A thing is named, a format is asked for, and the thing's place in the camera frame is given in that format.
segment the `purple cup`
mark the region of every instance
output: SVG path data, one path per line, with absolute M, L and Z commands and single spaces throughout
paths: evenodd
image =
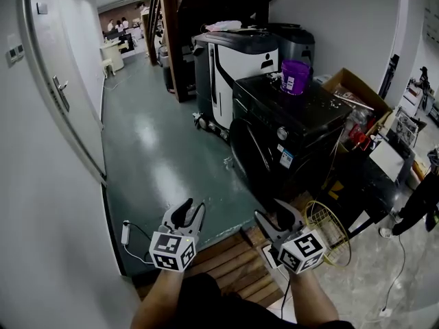
M 308 83 L 311 66 L 301 61 L 282 61 L 281 89 L 291 95 L 303 93 Z

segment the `wooden step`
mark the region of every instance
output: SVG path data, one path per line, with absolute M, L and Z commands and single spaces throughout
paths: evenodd
M 268 307 L 283 294 L 255 247 L 267 243 L 261 235 L 259 229 L 251 229 L 247 234 L 241 231 L 202 250 L 186 270 L 185 277 L 208 273 L 217 280 L 223 294 L 237 293 L 243 299 Z M 147 283 L 137 288 L 141 299 L 152 285 Z

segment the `washing machine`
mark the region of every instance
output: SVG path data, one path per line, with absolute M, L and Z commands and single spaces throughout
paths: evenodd
M 320 189 L 352 108 L 318 83 L 301 95 L 276 75 L 235 82 L 230 146 L 238 175 L 263 204 Z
M 228 131 L 233 120 L 235 80 L 277 71 L 276 39 L 271 33 L 252 30 L 209 32 L 192 41 L 199 115 Z

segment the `staircase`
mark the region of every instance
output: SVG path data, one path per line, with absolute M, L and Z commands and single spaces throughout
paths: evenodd
M 165 40 L 169 63 L 178 101 L 185 101 L 187 90 L 181 71 L 181 45 L 202 32 L 203 25 L 218 21 L 239 20 L 246 24 L 256 14 L 258 23 L 268 22 L 268 6 L 271 0 L 151 0 L 150 14 L 145 25 L 147 48 L 151 63 L 157 64 L 154 35 L 160 11 L 163 15 Z

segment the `chair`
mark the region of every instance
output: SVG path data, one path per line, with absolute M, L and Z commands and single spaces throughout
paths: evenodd
M 108 74 L 107 74 L 107 67 L 108 66 L 111 67 L 111 73 L 113 75 L 116 75 L 115 68 L 112 64 L 112 60 L 110 58 L 107 58 L 106 60 L 102 61 L 102 72 L 104 72 L 105 79 L 108 78 Z

